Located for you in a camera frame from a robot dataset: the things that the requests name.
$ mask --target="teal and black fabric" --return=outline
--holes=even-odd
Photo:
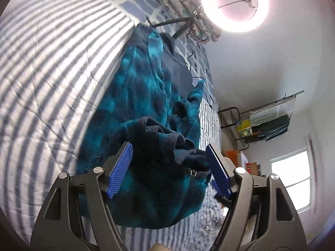
[[[187,99],[180,96],[171,71],[162,66],[164,44],[153,28],[137,26],[80,149],[77,173],[83,174],[101,166],[124,141],[133,144],[123,183],[109,201],[117,225],[176,224],[200,209],[211,176],[205,153],[197,149],[203,81]],[[80,206],[87,215],[83,197]]]

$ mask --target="window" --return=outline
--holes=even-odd
[[[271,169],[279,175],[297,211],[311,204],[309,161],[306,148],[272,159]]]

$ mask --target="illuminated ring light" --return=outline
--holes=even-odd
[[[233,21],[227,18],[220,9],[217,0],[202,0],[206,15],[210,20],[223,30],[230,32],[247,32],[259,26],[268,15],[269,0],[258,0],[258,8],[254,16],[243,22]]]

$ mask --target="striped bedsheet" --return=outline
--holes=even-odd
[[[88,123],[135,23],[112,0],[29,0],[1,17],[0,206],[27,243],[58,174],[74,174]],[[218,117],[205,100],[200,118],[201,149],[220,145]],[[127,246],[146,250],[158,239],[174,250],[205,250],[222,222],[213,194],[209,186],[201,210],[171,228],[120,227]]]

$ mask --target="silver screw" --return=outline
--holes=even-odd
[[[65,179],[66,177],[67,177],[67,173],[65,173],[65,172],[62,172],[62,173],[59,174],[60,179]]]
[[[245,174],[246,169],[244,169],[243,167],[237,167],[237,168],[235,169],[235,171],[236,171],[238,174],[242,175],[242,174]]]
[[[278,179],[279,179],[279,176],[277,176],[276,174],[271,174],[270,177],[271,177],[273,180],[278,180]]]
[[[102,167],[95,167],[94,169],[93,169],[93,172],[95,172],[96,174],[99,174],[99,173],[101,173],[103,171],[103,168]]]

